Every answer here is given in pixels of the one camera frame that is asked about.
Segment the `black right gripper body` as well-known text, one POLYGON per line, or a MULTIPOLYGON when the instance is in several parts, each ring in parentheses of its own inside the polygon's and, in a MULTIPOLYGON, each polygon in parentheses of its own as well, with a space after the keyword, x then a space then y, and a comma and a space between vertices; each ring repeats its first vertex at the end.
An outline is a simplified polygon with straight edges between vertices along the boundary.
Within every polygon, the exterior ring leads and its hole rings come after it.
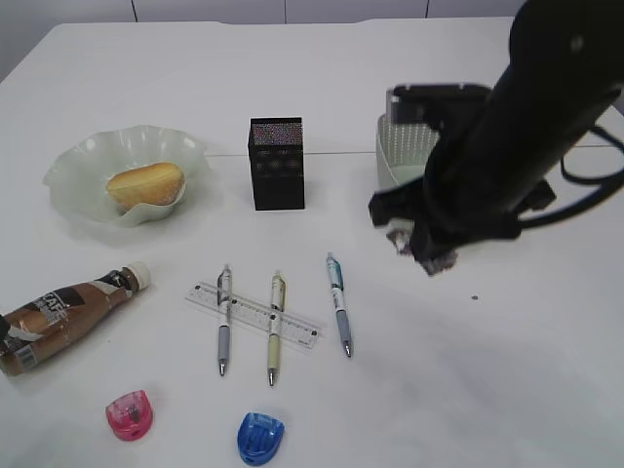
POLYGON ((426 228, 435 245, 458 249, 487 240, 514 240, 521 227, 514 214, 485 214, 466 217, 455 214, 433 198, 424 178, 372 195, 370 219, 374 227, 387 226, 392 218, 413 220, 426 228))

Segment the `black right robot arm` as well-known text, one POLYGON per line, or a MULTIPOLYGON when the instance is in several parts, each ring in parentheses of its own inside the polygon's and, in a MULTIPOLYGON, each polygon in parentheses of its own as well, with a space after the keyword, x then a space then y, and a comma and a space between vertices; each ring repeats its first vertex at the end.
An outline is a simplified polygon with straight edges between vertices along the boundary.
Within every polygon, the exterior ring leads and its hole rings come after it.
POLYGON ((547 173, 586 134, 604 134, 598 120, 622 93, 622 21, 619 1, 527 1, 494 86, 391 88, 389 120, 440 137, 420 177, 371 197, 372 224, 411 222, 407 252, 428 264, 580 215, 620 190, 621 173, 593 177, 589 196, 547 212, 547 173))

